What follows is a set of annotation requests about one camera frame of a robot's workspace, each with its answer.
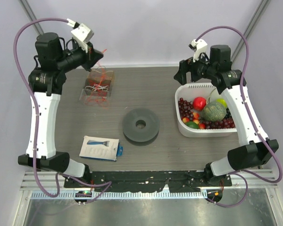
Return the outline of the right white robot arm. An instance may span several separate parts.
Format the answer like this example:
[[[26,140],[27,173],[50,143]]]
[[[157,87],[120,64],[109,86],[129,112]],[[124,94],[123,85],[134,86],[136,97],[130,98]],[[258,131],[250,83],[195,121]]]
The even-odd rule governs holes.
[[[247,171],[248,168],[262,166],[271,158],[278,164],[275,152],[279,148],[277,140],[270,139],[261,127],[248,98],[244,71],[233,70],[230,60],[231,49],[227,45],[213,45],[210,55],[206,55],[207,43],[192,41],[189,47],[194,55],[179,63],[174,79],[181,85],[187,83],[186,74],[191,81],[202,78],[211,81],[218,93],[226,101],[232,114],[239,138],[239,147],[228,151],[227,156],[205,167],[204,182],[216,185],[221,176]]]

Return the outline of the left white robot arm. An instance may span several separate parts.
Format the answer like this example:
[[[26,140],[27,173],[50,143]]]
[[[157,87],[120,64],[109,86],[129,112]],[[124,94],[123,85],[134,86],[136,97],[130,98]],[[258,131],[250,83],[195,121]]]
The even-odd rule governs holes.
[[[66,73],[79,66],[90,72],[103,54],[90,42],[92,34],[73,33],[72,36],[72,49],[68,49],[68,43],[54,32],[36,38],[36,66],[28,77],[36,115],[32,116],[28,148],[18,157],[18,164],[73,176],[75,183],[85,188],[91,182],[89,167],[72,160],[69,153],[56,150],[56,115]]]

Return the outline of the grey cable spool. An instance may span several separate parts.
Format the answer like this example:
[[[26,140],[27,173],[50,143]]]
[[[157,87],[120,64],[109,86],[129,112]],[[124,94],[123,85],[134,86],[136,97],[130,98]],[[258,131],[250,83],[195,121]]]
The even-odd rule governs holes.
[[[157,138],[159,129],[159,117],[147,108],[135,108],[122,120],[124,137],[135,146],[151,144]]]

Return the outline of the white plastic basket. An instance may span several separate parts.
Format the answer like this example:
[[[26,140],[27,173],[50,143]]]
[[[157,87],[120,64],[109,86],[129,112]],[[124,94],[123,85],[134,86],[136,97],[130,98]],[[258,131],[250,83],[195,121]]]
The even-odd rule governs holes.
[[[210,83],[190,83],[175,92],[177,125],[185,137],[226,137],[237,132],[227,103]]]

